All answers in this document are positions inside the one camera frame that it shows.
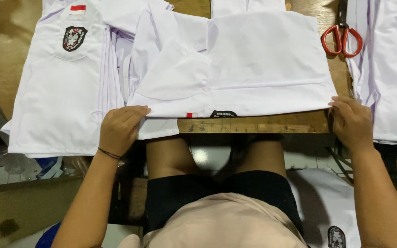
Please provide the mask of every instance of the forearm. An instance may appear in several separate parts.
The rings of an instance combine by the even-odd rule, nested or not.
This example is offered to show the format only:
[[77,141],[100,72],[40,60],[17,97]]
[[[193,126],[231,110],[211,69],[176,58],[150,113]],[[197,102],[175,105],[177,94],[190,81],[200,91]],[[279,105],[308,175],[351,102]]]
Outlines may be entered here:
[[117,163],[116,159],[99,151],[94,156],[52,248],[91,248],[102,245]]
[[363,247],[397,247],[397,191],[375,149],[352,153],[355,206]]

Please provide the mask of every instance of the wooden table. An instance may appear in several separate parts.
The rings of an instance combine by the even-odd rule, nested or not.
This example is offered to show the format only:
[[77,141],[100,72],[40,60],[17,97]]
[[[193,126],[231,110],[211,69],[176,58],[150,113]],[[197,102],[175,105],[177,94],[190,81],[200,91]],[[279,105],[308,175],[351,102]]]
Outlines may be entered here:
[[[170,0],[175,11],[210,18],[209,0]],[[286,0],[291,11],[318,19],[320,36],[335,22],[338,1]],[[11,119],[14,98],[36,21],[41,17],[41,0],[0,0],[0,112]],[[333,36],[328,37],[333,47]],[[347,96],[350,80],[343,57],[327,57],[339,95]],[[179,119],[180,133],[326,133],[327,110],[303,113],[224,119]]]

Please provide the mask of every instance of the scissors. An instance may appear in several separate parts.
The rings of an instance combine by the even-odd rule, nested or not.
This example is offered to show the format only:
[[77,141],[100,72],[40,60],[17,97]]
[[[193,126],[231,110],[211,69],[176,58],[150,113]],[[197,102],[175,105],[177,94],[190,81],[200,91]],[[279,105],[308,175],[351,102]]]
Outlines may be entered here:
[[[353,58],[361,52],[361,50],[363,48],[363,39],[356,30],[349,28],[348,24],[345,22],[346,17],[347,17],[347,3],[348,3],[348,0],[340,0],[339,1],[338,25],[331,26],[328,30],[326,30],[323,33],[323,35],[321,36],[321,44],[323,45],[323,48],[326,51],[326,54],[329,54],[332,56],[337,56],[340,53],[342,53],[345,58]],[[342,39],[340,37],[340,30],[339,30],[340,28],[344,29]],[[328,46],[326,45],[326,36],[331,32],[334,32],[334,34],[335,34],[335,41],[337,44],[336,51],[330,50],[330,48],[328,48]],[[347,53],[347,51],[345,49],[347,37],[349,36],[349,33],[351,33],[355,37],[356,41],[358,42],[358,48],[352,54]]]

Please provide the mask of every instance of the scissor blade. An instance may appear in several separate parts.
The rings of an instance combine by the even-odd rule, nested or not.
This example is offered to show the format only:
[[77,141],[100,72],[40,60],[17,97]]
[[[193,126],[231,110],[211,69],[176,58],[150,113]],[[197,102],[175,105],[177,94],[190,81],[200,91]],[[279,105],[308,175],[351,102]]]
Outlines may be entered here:
[[348,0],[339,0],[339,4],[338,4],[338,24],[340,27],[343,28],[349,27],[346,23],[348,2],[349,2]]

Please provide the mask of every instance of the hand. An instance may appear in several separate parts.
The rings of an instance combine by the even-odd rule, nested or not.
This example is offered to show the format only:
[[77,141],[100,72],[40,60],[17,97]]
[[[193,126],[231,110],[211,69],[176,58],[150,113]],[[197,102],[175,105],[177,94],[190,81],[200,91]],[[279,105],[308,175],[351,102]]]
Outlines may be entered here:
[[348,97],[332,97],[334,132],[351,154],[374,149],[373,121],[369,107]]
[[137,137],[140,120],[150,112],[148,106],[110,110],[102,121],[99,148],[117,156],[124,155]]

